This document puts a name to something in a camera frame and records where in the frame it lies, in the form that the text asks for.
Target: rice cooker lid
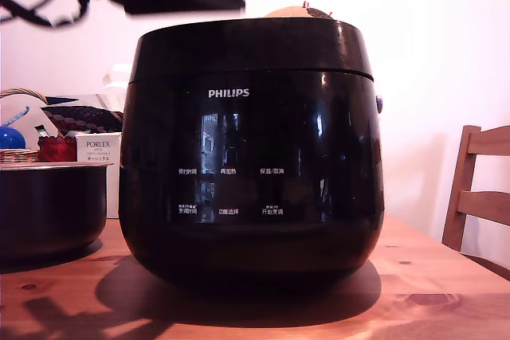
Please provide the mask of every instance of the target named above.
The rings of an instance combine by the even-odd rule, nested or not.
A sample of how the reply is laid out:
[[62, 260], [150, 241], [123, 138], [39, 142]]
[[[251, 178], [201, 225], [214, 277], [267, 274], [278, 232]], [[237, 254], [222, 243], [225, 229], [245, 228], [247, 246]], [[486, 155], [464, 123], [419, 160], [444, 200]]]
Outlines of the rice cooker lid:
[[363, 36], [324, 18], [208, 21], [143, 35], [130, 82], [238, 71], [333, 71], [373, 80]]

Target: basket handle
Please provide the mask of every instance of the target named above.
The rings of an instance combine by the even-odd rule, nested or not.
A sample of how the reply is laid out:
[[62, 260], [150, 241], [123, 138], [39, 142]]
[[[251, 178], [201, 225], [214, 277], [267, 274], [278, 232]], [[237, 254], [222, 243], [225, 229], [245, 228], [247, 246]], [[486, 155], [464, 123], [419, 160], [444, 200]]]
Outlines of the basket handle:
[[36, 99], [39, 99], [40, 101], [42, 101], [46, 105], [49, 105], [48, 100], [46, 99], [45, 96], [43, 96], [39, 92], [31, 91], [30, 89], [11, 88], [11, 89], [6, 89], [5, 91], [0, 91], [0, 99], [3, 99], [4, 97], [7, 97], [7, 96], [12, 96], [12, 95], [28, 95], [28, 96], [32, 96], [32, 97], [35, 97]]

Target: philips logo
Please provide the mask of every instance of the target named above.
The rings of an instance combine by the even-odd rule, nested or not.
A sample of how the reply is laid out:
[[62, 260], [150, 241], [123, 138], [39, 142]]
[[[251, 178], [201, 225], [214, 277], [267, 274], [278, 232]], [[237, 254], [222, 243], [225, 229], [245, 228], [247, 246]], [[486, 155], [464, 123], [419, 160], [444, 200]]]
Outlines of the philips logo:
[[248, 97], [249, 89], [210, 89], [209, 98], [211, 97]]

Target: black pot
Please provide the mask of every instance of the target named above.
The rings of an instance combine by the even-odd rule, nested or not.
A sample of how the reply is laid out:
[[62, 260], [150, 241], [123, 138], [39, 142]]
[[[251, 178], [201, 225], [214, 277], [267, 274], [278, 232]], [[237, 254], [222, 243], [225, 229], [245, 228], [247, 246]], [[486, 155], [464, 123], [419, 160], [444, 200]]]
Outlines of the black pot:
[[0, 261], [43, 260], [92, 243], [106, 223], [106, 166], [0, 165]]
[[383, 221], [379, 122], [360, 32], [316, 18], [159, 29], [127, 91], [120, 223], [185, 287], [329, 285]]

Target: wicker basket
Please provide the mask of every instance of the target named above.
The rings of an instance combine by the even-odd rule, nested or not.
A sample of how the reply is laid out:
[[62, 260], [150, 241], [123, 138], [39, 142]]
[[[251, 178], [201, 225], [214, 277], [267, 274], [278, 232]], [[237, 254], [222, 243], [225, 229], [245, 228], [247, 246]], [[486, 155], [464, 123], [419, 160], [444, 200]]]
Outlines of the wicker basket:
[[[0, 99], [12, 95], [32, 96], [48, 105], [48, 100], [41, 93], [24, 88], [12, 88], [1, 91]], [[31, 149], [0, 149], [0, 163], [36, 162], [38, 151]]]
[[39, 150], [0, 149], [0, 163], [35, 162]]

